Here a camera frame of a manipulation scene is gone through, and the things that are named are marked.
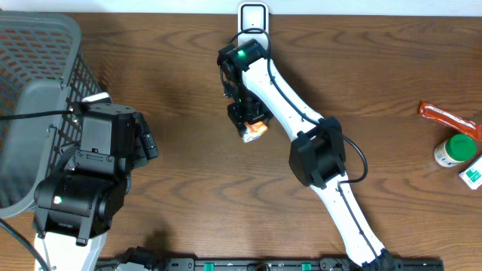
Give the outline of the small orange box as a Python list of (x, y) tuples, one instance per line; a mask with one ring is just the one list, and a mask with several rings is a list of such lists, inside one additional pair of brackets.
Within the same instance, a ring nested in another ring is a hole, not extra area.
[(245, 122), (244, 125), (245, 130), (241, 134), (244, 143), (259, 139), (266, 131), (268, 131), (268, 126), (263, 121), (258, 121), (253, 124)]

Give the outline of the orange Top chocolate bar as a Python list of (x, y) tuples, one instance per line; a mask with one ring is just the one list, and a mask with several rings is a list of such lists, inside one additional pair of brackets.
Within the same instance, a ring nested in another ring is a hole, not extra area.
[(471, 137), (476, 141), (481, 140), (481, 125), (472, 120), (467, 120), (459, 115), (439, 108), (428, 102), (421, 102), (418, 114), (429, 120), (443, 124), (456, 131)]

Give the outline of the green-capped white bottle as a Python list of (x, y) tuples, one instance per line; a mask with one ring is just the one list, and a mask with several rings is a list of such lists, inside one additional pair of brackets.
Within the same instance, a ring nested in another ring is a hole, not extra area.
[(450, 168), (470, 160), (476, 152), (474, 139), (468, 135), (457, 134), (434, 149), (434, 158), (440, 166)]

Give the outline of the white medicine box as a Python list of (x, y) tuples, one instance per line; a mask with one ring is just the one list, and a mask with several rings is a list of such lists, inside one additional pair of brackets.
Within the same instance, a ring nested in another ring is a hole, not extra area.
[(467, 169), (459, 173), (459, 177), (472, 189), (477, 190), (481, 186), (482, 157), (478, 157)]

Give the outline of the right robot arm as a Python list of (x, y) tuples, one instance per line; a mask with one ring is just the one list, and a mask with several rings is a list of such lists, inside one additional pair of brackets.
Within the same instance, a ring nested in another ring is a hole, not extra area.
[(392, 255), (364, 217), (350, 185), (344, 145), (350, 143), (334, 117), (311, 109), (278, 74), (270, 48), (252, 39), (218, 52), (224, 94), (233, 99), (227, 113), (244, 141), (255, 139), (256, 124), (276, 118), (291, 142), (289, 166), (325, 205), (348, 258), (363, 270), (394, 270)]

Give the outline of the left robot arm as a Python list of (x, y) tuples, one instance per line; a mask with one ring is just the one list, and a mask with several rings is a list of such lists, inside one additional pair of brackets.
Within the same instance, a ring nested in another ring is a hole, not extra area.
[(76, 102), (81, 123), (74, 144), (34, 194), (35, 248), (43, 270), (93, 270), (131, 172), (158, 156), (141, 112), (111, 102)]

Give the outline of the white barcode scanner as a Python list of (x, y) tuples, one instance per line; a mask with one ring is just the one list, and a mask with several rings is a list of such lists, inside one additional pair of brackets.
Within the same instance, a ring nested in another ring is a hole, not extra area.
[[(257, 28), (269, 32), (269, 8), (263, 2), (242, 2), (238, 6), (238, 32)], [(267, 36), (263, 32), (244, 33), (237, 37), (238, 44), (255, 39), (267, 49)]]

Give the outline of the grey plastic basket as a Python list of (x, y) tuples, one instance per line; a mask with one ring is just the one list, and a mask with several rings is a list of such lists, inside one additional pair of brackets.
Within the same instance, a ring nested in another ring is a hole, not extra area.
[(67, 114), (101, 89), (81, 50), (81, 29), (62, 14), (1, 13), (1, 217), (34, 209), (33, 193), (61, 149), (81, 138)]

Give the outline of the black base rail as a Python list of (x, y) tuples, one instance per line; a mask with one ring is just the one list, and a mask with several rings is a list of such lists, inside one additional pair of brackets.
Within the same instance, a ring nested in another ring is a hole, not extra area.
[(347, 258), (324, 257), (304, 260), (219, 260), (187, 257), (166, 258), (137, 247), (129, 248), (120, 257), (99, 260), (95, 270), (121, 271), (444, 271), (442, 260), (408, 260), (384, 254), (377, 263), (359, 266)]

